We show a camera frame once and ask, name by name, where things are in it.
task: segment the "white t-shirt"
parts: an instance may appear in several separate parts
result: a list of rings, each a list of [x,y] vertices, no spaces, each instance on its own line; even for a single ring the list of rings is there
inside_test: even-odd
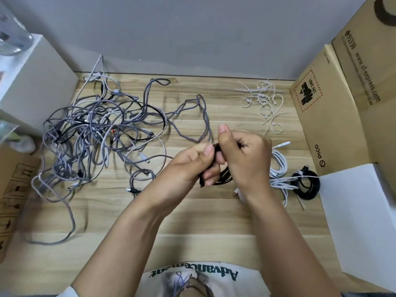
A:
[[[186,262],[143,273],[135,297],[268,297],[258,270],[215,262]],[[68,287],[59,297],[78,297]]]

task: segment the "white box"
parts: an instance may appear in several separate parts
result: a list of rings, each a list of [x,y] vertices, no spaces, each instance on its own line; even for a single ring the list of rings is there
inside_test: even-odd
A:
[[[342,271],[396,292],[396,204],[377,164],[320,177]]]
[[[33,37],[27,51],[0,56],[0,119],[41,136],[50,114],[69,105],[78,78],[45,37]]]

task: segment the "wooden desk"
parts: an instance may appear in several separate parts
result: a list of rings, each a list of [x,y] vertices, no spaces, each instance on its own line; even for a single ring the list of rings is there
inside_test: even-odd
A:
[[[152,75],[113,74],[124,92],[142,96]],[[176,77],[178,83],[163,87],[153,84],[149,102],[165,111],[175,110],[185,99],[200,93],[207,103],[210,126],[216,140],[217,126],[226,123],[231,129],[245,129],[265,134],[268,124],[259,115],[258,105],[240,106],[244,93],[233,91],[242,88],[233,78]],[[255,79],[241,79],[254,87]],[[281,134],[269,136],[273,144],[292,141],[280,149],[289,164],[289,174],[308,164],[314,169],[312,157],[289,93],[291,81],[275,81],[284,96],[284,107],[277,122],[282,124]],[[100,93],[89,84],[82,95]],[[182,133],[198,138],[204,129],[202,114],[198,109],[182,112],[176,120]],[[173,156],[193,143],[181,138],[171,128],[162,136],[169,155]],[[162,152],[159,143],[153,142],[145,149],[146,155]],[[161,163],[153,159],[150,167]],[[70,202],[77,228],[66,243],[56,246],[29,245],[20,234],[15,234],[4,262],[0,265],[0,290],[15,295],[56,294],[64,290],[89,259],[116,217],[132,200],[125,191],[129,176],[118,156],[111,156],[110,166],[97,181],[87,184]],[[178,208],[160,227],[146,270],[172,265],[177,262],[223,261],[253,269],[259,268],[259,254],[251,226],[251,216],[245,204],[233,195],[233,182],[223,186],[199,188],[196,185]],[[293,193],[289,196],[287,211],[301,234],[309,243],[328,274],[342,291],[377,291],[374,285],[341,272],[330,237],[324,211],[319,198],[304,202],[303,211]],[[57,241],[71,229],[69,215],[62,204],[35,202],[27,208],[20,228],[30,231],[34,239]]]

